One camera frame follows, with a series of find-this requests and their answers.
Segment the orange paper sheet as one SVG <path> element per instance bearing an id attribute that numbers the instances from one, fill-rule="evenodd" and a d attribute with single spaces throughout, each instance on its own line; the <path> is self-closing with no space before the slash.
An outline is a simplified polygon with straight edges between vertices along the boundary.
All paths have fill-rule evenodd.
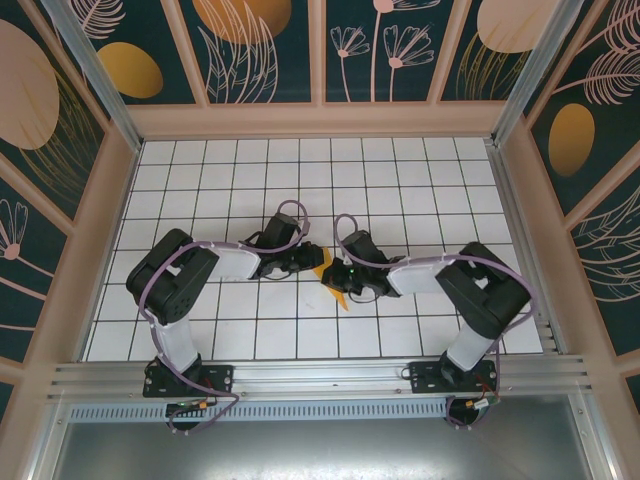
<path id="1" fill-rule="evenodd" d="M 323 247 L 322 253 L 323 253 L 323 263 L 320 266 L 315 267 L 313 269 L 313 272 L 316 274 L 319 280 L 322 280 L 325 270 L 331 266 L 333 261 L 333 258 L 331 256 L 331 253 L 328 247 Z M 344 311 L 349 311 L 349 307 L 345 300 L 344 294 L 332 287 L 326 286 L 326 288 L 335 297 L 337 303 L 342 307 L 342 309 Z"/>

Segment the grey metal sheet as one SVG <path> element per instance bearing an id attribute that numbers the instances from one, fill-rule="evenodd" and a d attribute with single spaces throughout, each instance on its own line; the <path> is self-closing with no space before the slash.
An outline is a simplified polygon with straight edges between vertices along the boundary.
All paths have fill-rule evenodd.
<path id="1" fill-rule="evenodd" d="M 566 425 L 456 431 L 437 419 L 76 424 L 54 480 L 603 480 Z"/>

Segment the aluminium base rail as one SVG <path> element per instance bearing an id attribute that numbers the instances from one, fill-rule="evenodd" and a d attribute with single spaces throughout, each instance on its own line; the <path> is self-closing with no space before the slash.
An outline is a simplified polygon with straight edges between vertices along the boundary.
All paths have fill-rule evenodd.
<path id="1" fill-rule="evenodd" d="M 233 392 L 247 401 L 334 400 L 411 395 L 401 378 L 411 360 L 238 361 Z M 66 402 L 142 400 L 144 362 L 82 362 L 55 367 L 47 398 Z M 573 394 L 589 390 L 583 359 L 576 355 L 503 355 L 503 395 Z"/>

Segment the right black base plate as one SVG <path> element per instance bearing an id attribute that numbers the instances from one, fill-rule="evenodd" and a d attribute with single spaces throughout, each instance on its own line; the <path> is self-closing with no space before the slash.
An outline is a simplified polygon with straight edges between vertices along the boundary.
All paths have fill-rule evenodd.
<path id="1" fill-rule="evenodd" d="M 495 390 L 498 375 L 492 360 L 482 360 L 473 370 L 453 374 L 452 381 L 441 372 L 438 361 L 410 362 L 402 371 L 414 394 L 481 394 L 484 387 Z"/>

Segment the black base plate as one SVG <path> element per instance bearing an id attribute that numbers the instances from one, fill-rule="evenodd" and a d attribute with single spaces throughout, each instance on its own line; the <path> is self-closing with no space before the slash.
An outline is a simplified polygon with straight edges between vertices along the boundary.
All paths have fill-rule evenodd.
<path id="1" fill-rule="evenodd" d="M 204 396 L 202 390 L 185 384 L 164 364 L 148 365 L 145 370 L 142 389 L 144 398 L 195 398 Z M 190 381 L 207 389 L 230 392 L 233 386 L 234 370 L 231 365 L 195 366 L 184 372 Z"/>
<path id="2" fill-rule="evenodd" d="M 492 360 L 482 360 L 473 370 L 453 374 L 452 381 L 441 372 L 438 361 L 410 362 L 402 371 L 414 394 L 481 394 L 484 387 L 495 390 L 498 375 Z"/>

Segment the aluminium side rail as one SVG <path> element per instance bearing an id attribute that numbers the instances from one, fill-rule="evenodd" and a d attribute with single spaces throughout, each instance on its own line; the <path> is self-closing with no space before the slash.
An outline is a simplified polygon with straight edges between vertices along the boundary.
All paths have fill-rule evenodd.
<path id="1" fill-rule="evenodd" d="M 487 145 L 486 149 L 521 272 L 533 286 L 537 295 L 538 313 L 535 317 L 535 323 L 543 351 L 545 354 L 564 355 L 567 353 L 567 345 L 549 297 L 549 289 L 542 275 L 541 265 L 515 183 L 500 150 L 492 144 Z"/>

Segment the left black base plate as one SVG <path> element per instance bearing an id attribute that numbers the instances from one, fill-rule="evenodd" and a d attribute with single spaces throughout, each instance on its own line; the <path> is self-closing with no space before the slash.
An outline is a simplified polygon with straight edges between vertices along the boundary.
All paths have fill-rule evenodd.
<path id="1" fill-rule="evenodd" d="M 144 398 L 195 398 L 204 396 L 202 390 L 185 384 L 164 364 L 148 365 L 145 370 L 142 389 Z M 195 366 L 184 372 L 190 381 L 207 389 L 230 392 L 233 386 L 234 370 L 231 365 Z"/>

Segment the aluminium corner post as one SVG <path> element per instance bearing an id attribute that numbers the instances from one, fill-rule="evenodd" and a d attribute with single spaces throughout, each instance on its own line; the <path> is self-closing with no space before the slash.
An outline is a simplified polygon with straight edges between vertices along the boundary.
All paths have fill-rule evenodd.
<path id="1" fill-rule="evenodd" d="M 545 74 L 552 71 L 550 65 L 558 56 L 571 29 L 576 24 L 579 25 L 579 30 L 572 40 L 581 43 L 577 36 L 582 35 L 584 29 L 590 29 L 587 23 L 599 14 L 607 2 L 608 0 L 558 1 L 546 20 L 544 29 L 531 50 L 490 135 L 485 139 L 485 146 L 489 152 L 498 151 L 509 139 L 536 88 L 542 84 Z"/>
<path id="2" fill-rule="evenodd" d="M 126 16 L 123 0 L 39 0 L 81 66 L 128 146 L 138 153 L 141 137 L 92 40 L 106 40 Z"/>

